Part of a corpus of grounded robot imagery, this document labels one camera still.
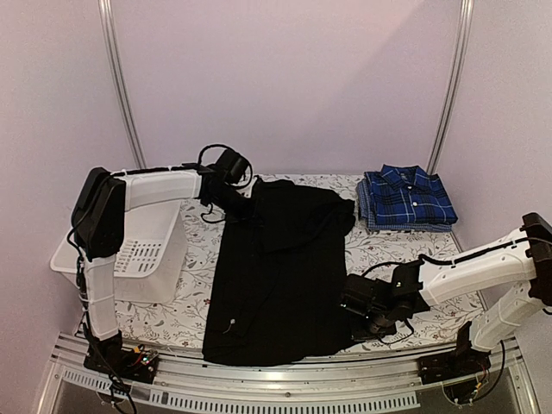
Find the black long sleeve shirt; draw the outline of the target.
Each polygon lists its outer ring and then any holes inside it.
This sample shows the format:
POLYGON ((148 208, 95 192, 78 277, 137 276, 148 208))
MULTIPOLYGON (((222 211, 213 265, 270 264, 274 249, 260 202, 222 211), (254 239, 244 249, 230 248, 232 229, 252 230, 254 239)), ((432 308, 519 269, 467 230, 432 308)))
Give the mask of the black long sleeve shirt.
POLYGON ((340 305, 354 201, 290 180, 258 180, 252 216, 227 222, 202 354, 234 367, 272 367, 353 346, 340 305))

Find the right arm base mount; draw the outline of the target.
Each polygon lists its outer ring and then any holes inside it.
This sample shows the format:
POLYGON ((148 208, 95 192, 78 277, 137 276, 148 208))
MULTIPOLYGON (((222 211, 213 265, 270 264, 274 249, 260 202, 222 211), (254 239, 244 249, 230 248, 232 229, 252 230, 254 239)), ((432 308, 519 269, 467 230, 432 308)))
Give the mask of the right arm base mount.
POLYGON ((417 375, 424 385, 482 373, 490 367, 490 352, 476 350, 470 342, 457 343, 451 351, 417 359, 417 375))

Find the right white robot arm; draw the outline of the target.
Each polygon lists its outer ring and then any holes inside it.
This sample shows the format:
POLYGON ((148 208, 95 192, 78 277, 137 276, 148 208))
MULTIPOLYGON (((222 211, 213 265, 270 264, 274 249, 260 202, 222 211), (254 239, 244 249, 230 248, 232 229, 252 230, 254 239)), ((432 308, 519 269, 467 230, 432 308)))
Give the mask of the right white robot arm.
POLYGON ((445 364, 452 375, 463 376, 478 364, 480 354, 551 305, 551 226, 537 213, 522 220, 520 228, 464 254, 445 260, 421 254, 414 261, 396 262, 389 282, 350 274, 341 305, 363 318, 364 329, 378 337, 397 321, 451 298, 510 284, 495 305, 458 332, 456 350, 445 364))

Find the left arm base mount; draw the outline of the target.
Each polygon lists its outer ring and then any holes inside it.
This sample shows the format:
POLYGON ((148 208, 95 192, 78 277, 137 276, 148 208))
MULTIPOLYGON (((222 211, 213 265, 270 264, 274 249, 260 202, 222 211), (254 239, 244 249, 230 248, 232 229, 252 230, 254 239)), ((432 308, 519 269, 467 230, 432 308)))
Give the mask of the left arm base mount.
POLYGON ((158 365, 157 351, 142 347, 130 350, 117 345, 107 348, 90 346, 84 361, 84 367, 91 371, 145 384, 153 384, 158 365))

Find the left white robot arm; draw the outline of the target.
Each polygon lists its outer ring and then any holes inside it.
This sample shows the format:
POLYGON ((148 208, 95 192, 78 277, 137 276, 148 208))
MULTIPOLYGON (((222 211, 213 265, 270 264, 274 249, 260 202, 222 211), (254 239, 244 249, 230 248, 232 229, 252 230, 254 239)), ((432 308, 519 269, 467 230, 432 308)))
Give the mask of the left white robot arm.
POLYGON ((95 349, 96 362, 110 374, 128 367, 126 352, 113 342, 120 335, 115 311, 116 256, 123 245, 126 215, 138 208, 196 199, 218 207, 224 215, 243 220, 253 213, 253 202, 241 191, 251 185, 254 169, 249 160, 227 145, 205 166, 200 160, 110 172, 90 170, 71 216, 67 242, 76 250, 76 280, 85 312, 85 326, 95 349))

